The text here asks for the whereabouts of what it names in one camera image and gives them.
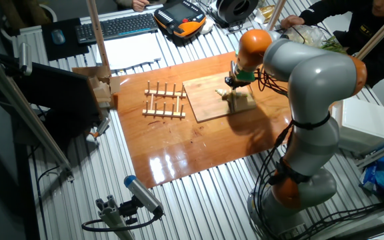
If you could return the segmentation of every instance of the spool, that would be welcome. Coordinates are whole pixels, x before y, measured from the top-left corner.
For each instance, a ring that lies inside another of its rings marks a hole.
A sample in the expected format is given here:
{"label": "spool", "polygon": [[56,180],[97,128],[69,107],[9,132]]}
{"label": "spool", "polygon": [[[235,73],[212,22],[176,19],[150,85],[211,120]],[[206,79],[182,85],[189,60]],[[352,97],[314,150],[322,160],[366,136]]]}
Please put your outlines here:
{"label": "spool", "polygon": [[244,21],[257,7],[259,0],[217,0],[218,17],[226,23]]}

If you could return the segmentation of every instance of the orange controller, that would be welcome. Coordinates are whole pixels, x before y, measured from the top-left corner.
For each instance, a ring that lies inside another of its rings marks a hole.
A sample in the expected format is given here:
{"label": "orange controller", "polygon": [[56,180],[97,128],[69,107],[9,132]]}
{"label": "orange controller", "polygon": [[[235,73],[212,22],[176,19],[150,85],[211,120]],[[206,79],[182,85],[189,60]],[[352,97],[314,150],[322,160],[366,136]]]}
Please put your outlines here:
{"label": "orange controller", "polygon": [[206,20],[204,12],[188,1],[168,4],[155,10],[153,16],[169,34],[182,38],[194,36]]}

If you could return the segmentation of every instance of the mouse pad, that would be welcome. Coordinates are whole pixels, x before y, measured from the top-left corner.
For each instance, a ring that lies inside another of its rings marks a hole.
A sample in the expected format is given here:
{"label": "mouse pad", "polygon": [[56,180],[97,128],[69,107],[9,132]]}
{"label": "mouse pad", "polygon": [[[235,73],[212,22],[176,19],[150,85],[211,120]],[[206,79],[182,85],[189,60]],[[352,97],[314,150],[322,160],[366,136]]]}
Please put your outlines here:
{"label": "mouse pad", "polygon": [[[42,25],[48,61],[58,60],[64,57],[72,57],[89,52],[86,45],[78,44],[75,26],[80,24],[81,22],[79,21],[79,18],[76,18]],[[54,29],[60,29],[63,32],[63,35],[65,36],[64,44],[54,44],[53,39],[51,38],[51,31]]]}

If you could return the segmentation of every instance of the human hand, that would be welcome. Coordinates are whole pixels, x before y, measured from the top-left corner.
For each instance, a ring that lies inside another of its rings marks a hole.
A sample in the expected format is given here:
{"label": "human hand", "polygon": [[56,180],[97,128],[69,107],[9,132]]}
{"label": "human hand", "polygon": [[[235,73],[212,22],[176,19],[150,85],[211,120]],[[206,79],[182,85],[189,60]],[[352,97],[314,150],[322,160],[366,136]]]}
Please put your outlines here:
{"label": "human hand", "polygon": [[294,25],[303,25],[303,24],[305,24],[305,20],[295,15],[290,15],[281,21],[281,27],[284,29],[288,29]]}
{"label": "human hand", "polygon": [[133,0],[131,3],[131,8],[134,11],[143,11],[148,4],[148,0]]}

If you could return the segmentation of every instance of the computer mouse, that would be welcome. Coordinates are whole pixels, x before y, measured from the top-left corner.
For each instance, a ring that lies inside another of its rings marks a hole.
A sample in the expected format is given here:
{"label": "computer mouse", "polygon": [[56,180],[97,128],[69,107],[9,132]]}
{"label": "computer mouse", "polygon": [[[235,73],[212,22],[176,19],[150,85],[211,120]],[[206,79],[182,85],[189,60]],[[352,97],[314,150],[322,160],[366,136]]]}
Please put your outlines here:
{"label": "computer mouse", "polygon": [[203,28],[199,31],[199,33],[202,35],[207,34],[212,30],[213,26],[214,26],[214,21],[212,19],[207,18],[205,20],[205,24]]}
{"label": "computer mouse", "polygon": [[60,29],[52,30],[51,38],[53,39],[53,42],[56,45],[64,44],[66,41],[65,36],[63,35],[63,32]]}

